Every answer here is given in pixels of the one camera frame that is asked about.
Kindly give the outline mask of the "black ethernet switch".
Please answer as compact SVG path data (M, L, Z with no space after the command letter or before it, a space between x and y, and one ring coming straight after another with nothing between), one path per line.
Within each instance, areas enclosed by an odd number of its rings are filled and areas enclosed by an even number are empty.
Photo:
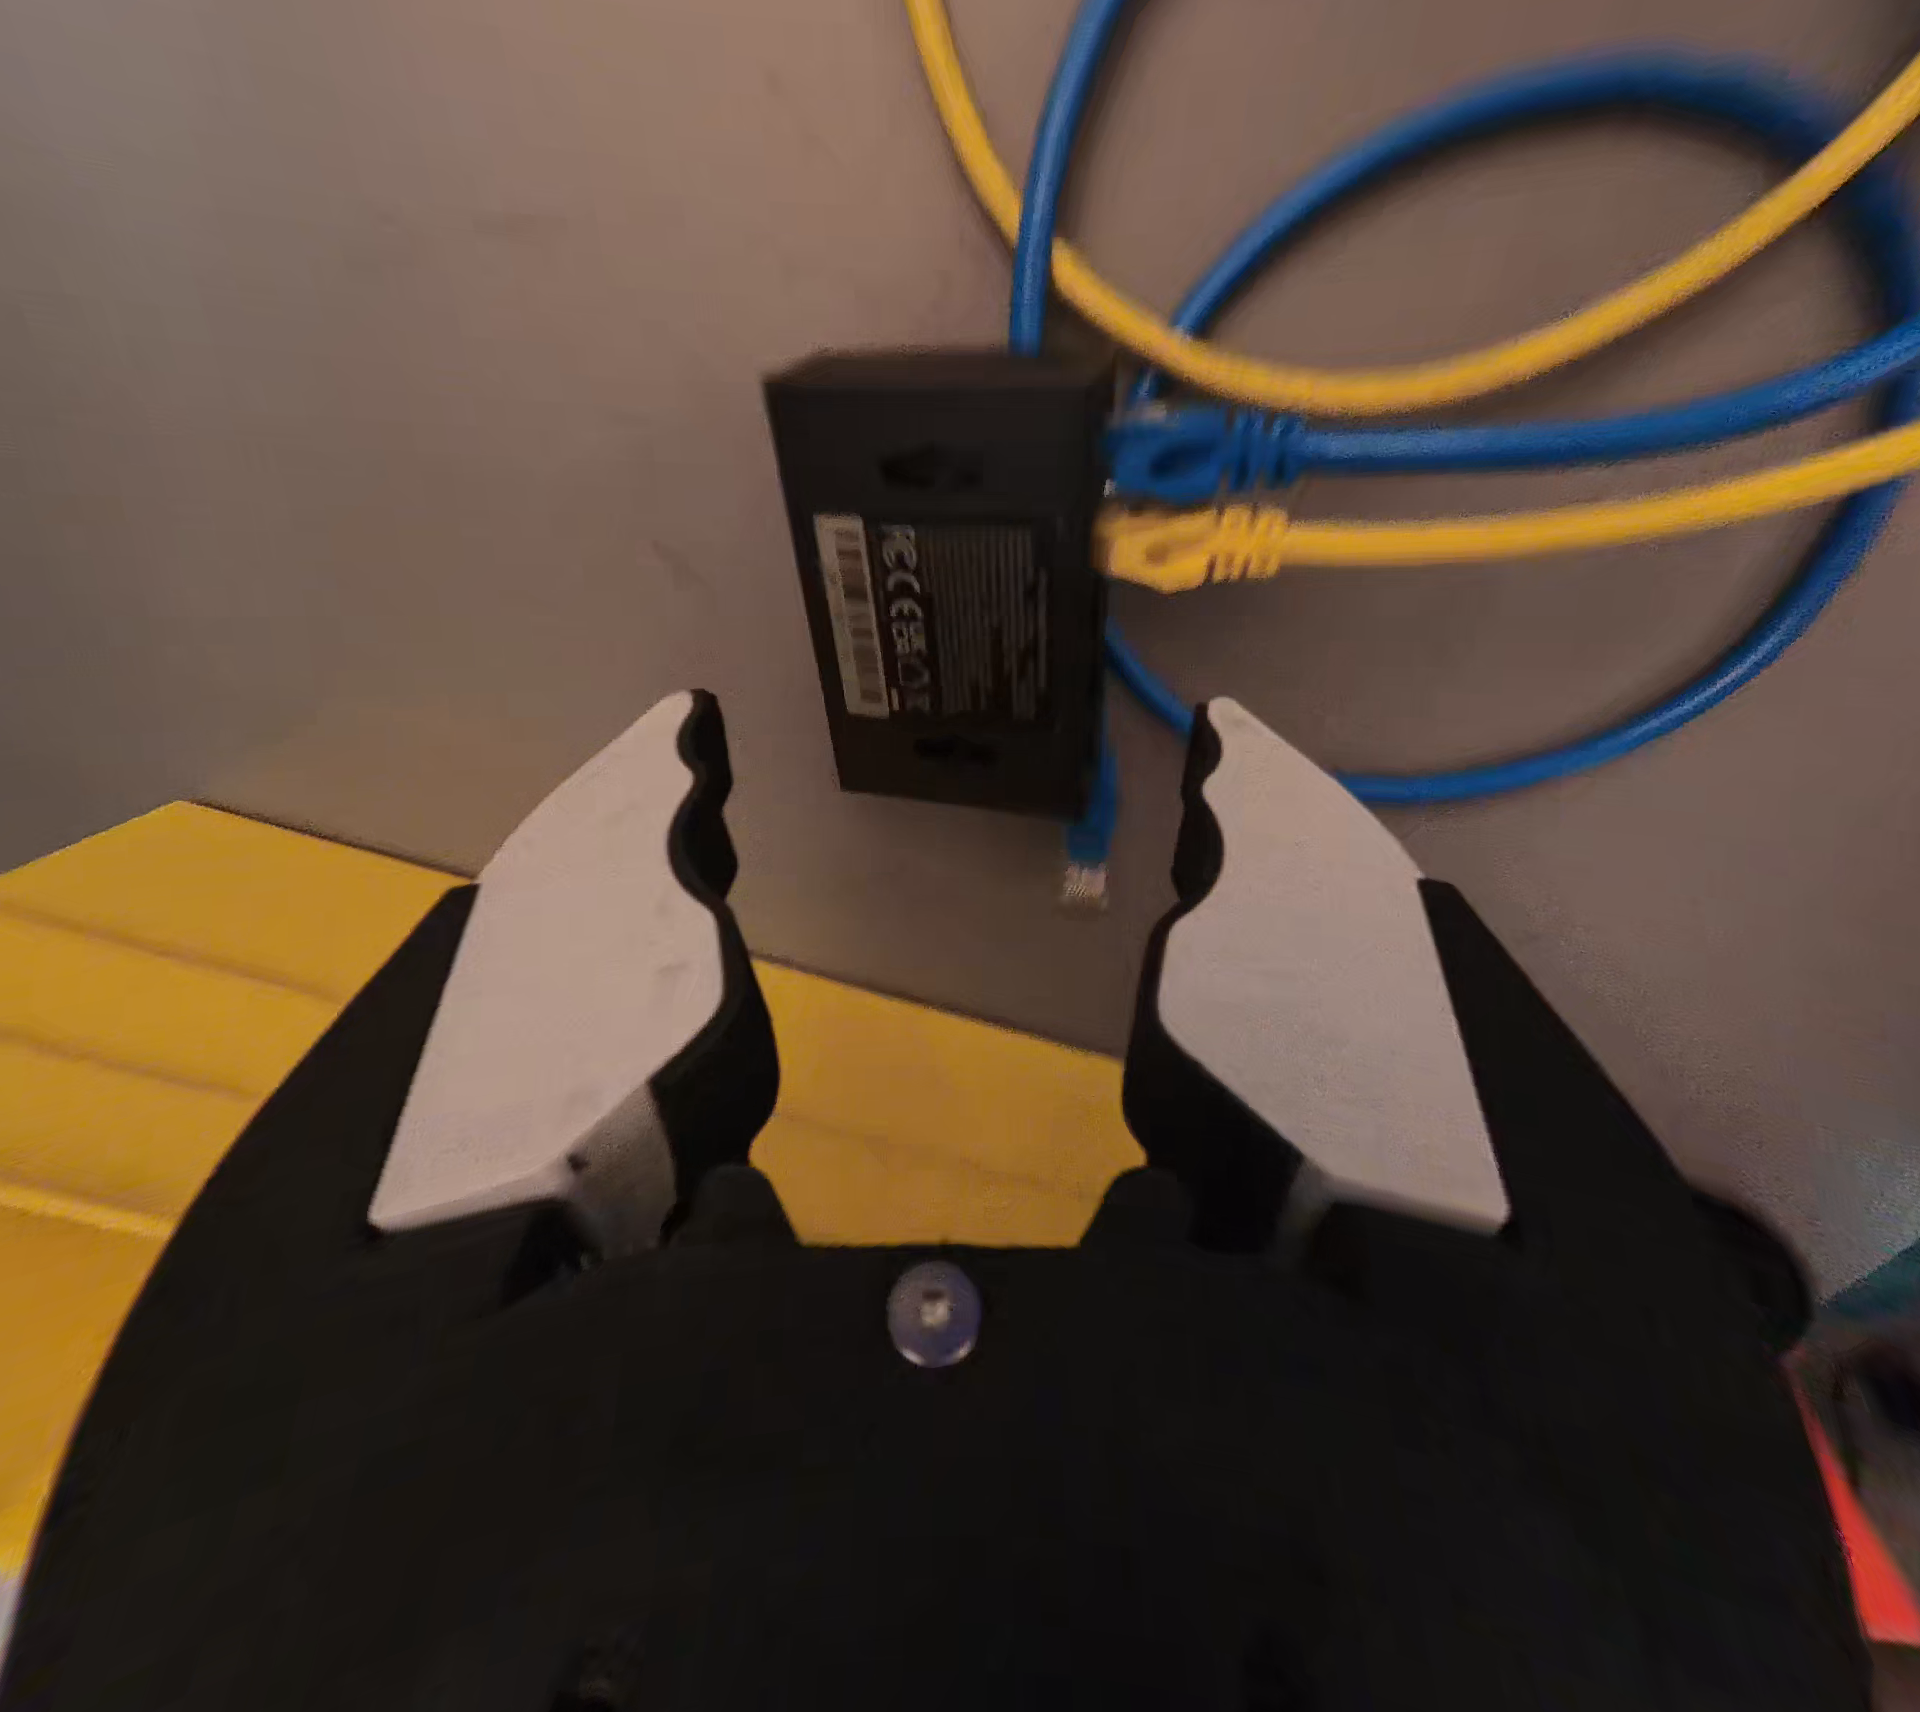
M820 353L761 379L839 792L1075 820L1099 742L1081 355Z

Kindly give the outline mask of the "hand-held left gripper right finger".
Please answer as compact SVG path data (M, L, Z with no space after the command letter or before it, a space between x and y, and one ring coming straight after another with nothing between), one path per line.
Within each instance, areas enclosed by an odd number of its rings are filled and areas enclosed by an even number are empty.
M1301 1237L1331 1207L1508 1220L1418 861L1237 701L1188 735L1122 1118L1201 1237Z

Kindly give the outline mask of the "red flat object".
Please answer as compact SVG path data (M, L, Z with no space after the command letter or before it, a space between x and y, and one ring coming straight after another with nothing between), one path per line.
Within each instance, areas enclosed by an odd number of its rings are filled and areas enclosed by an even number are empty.
M1916 1584L1866 1508L1866 1459L1847 1417L1841 1372L1799 1344L1786 1352L1786 1379L1834 1518L1856 1623L1875 1648L1916 1652Z

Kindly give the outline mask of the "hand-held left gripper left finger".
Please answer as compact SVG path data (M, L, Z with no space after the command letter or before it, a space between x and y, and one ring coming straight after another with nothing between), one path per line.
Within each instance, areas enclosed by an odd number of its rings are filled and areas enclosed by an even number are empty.
M722 703L657 701L482 867L369 1220L555 1207L672 1234L773 1118L779 1056L731 914Z

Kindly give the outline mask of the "yellow plastic bin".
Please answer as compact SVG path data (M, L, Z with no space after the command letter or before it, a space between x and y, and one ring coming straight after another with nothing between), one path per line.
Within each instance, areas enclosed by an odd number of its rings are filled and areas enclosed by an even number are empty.
M160 1246L268 1093L453 887L164 804L2 872L2 1583ZM1114 1057L755 963L755 1146L816 1246L1068 1246L1135 1168Z

